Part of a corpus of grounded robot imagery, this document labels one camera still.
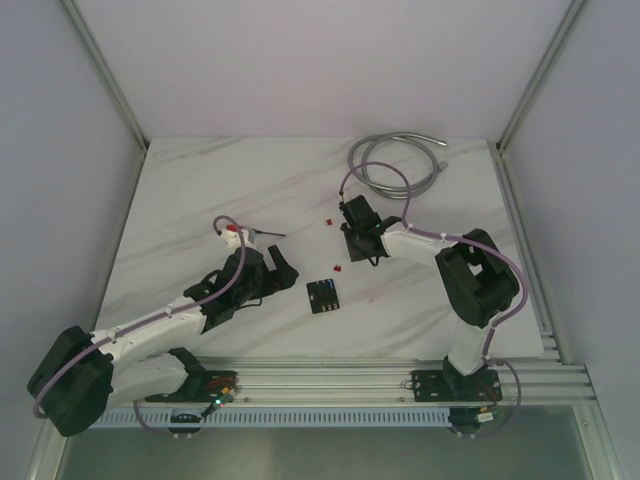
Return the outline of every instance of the glass panel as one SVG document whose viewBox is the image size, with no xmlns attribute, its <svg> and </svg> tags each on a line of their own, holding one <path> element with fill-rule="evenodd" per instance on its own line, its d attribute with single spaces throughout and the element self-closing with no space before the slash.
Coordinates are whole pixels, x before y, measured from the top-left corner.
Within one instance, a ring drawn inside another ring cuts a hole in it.
<svg viewBox="0 0 640 480">
<path fill-rule="evenodd" d="M 437 428 L 211 429 L 170 440 L 90 430 L 67 447 L 58 480 L 590 479 L 572 410 L 523 408 L 484 440 Z"/>
</svg>

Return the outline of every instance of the mounting plate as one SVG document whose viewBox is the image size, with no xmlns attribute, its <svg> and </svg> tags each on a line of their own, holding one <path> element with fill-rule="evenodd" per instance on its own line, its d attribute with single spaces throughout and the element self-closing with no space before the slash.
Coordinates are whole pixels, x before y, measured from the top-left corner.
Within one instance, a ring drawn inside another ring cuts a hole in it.
<svg viewBox="0 0 640 480">
<path fill-rule="evenodd" d="M 463 379 L 454 395 L 445 382 L 443 370 L 414 370 L 411 372 L 414 400 L 417 403 L 494 403 L 502 400 L 500 379 L 495 370 L 481 370 Z"/>
</svg>

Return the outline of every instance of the metal extrusion frame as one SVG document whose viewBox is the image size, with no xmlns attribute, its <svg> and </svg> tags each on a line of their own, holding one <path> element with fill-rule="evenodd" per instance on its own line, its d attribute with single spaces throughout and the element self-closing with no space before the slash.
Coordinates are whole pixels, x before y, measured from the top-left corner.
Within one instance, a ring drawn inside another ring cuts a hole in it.
<svg viewBox="0 0 640 480">
<path fill-rule="evenodd" d="M 520 124 L 527 116 L 527 113 L 529 113 L 533 102 L 542 89 L 542 86 L 551 73 L 551 70 L 553 70 L 553 67 L 560 58 L 560 55 L 562 55 L 564 47 L 567 44 L 571 33 L 578 24 L 580 16 L 584 12 L 588 3 L 589 0 L 571 0 L 562 20 L 551 37 L 551 41 L 547 45 L 538 66 L 534 70 L 529 83 L 524 89 L 516 108 L 511 114 L 511 118 L 509 118 L 509 122 L 502 133 L 502 137 L 498 141 L 498 150 L 500 153 L 507 150 L 511 140 L 518 131 Z"/>
<path fill-rule="evenodd" d="M 89 26 L 87 25 L 87 22 L 84 20 L 84 17 L 82 16 L 82 13 L 80 12 L 80 9 L 78 8 L 75 0 L 59 1 L 69 21 L 71 22 L 73 29 L 80 38 L 81 43 L 87 49 L 89 56 L 93 60 L 93 64 L 98 71 L 98 76 L 103 81 L 107 89 L 107 93 L 111 97 L 111 100 L 118 110 L 118 113 L 120 113 L 123 122 L 125 123 L 125 125 L 127 125 L 127 127 L 129 127 L 131 135 L 138 143 L 140 148 L 146 153 L 149 146 L 149 141 L 145 138 L 142 132 L 142 128 L 140 127 L 140 124 L 138 123 L 138 120 L 133 113 L 133 110 L 131 109 L 127 98 L 124 96 L 124 93 L 122 93 L 120 85 L 111 73 L 111 69 L 104 59 L 104 56 L 102 55 L 102 52 L 100 51 L 100 48 L 98 47 L 98 44 L 95 41 L 93 34 L 91 33 Z"/>
</svg>

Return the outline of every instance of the marble tabletop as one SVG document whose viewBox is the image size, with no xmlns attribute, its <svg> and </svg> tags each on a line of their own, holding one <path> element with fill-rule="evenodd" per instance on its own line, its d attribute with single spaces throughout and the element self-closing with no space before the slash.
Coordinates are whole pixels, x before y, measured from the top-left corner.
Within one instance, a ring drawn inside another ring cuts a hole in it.
<svg viewBox="0 0 640 480">
<path fill-rule="evenodd" d="M 227 214 L 240 224 L 287 234 L 276 243 L 299 272 L 296 285 L 264 299 L 186 345 L 215 357 L 366 357 L 440 360 L 456 316 L 435 268 L 383 258 L 377 268 L 350 263 L 340 231 L 338 187 L 353 138 L 157 138 L 151 142 L 117 254 L 97 328 L 140 317 L 172 301 L 229 251 L 211 229 Z M 486 141 L 454 139 L 433 147 L 446 168 L 411 203 L 415 226 L 448 233 L 487 230 L 519 262 Z M 416 180 L 430 170 L 420 152 L 399 142 L 370 160 L 389 161 Z M 398 183 L 371 167 L 374 178 Z M 380 197 L 355 178 L 345 190 L 364 194 L 385 218 L 402 202 Z M 333 226 L 325 224 L 333 220 Z M 342 271 L 335 272 L 334 266 Z M 313 315 L 306 283 L 333 278 L 341 308 Z M 543 352 L 531 304 L 496 334 L 491 354 L 534 357 Z"/>
</svg>

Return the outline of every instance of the black electronic component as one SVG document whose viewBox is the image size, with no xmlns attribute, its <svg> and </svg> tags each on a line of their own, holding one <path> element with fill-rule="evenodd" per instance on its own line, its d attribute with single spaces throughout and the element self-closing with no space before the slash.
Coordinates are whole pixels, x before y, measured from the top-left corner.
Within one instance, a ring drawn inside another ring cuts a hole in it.
<svg viewBox="0 0 640 480">
<path fill-rule="evenodd" d="M 312 313 L 331 312 L 340 308 L 336 284 L 332 278 L 307 283 L 307 293 Z"/>
<path fill-rule="evenodd" d="M 269 254 L 276 266 L 269 270 L 264 257 L 253 248 L 246 248 L 245 263 L 240 277 L 233 286 L 215 300 L 202 305 L 202 313 L 207 317 L 204 331 L 211 330 L 230 320 L 240 307 L 250 300 L 262 300 L 280 290 L 291 288 L 298 278 L 298 271 L 287 263 L 280 249 L 272 245 Z M 227 258 L 222 270 L 214 270 L 200 283 L 184 291 L 184 296 L 196 302 L 204 300 L 226 285 L 240 263 L 240 249 Z"/>
<path fill-rule="evenodd" d="M 464 238 L 498 250 L 487 232 L 478 228 Z M 457 243 L 436 255 L 436 264 L 451 307 L 469 325 L 484 328 L 498 312 L 504 312 L 520 291 L 509 266 L 495 255 Z M 472 266 L 481 266 L 477 274 Z"/>
<path fill-rule="evenodd" d="M 382 234 L 391 225 L 398 223 L 400 217 L 382 220 L 362 195 L 348 202 L 340 202 L 340 211 L 346 220 L 340 230 L 344 234 L 352 262 L 369 260 L 373 266 L 377 266 L 380 257 L 389 256 L 382 244 Z"/>
</svg>

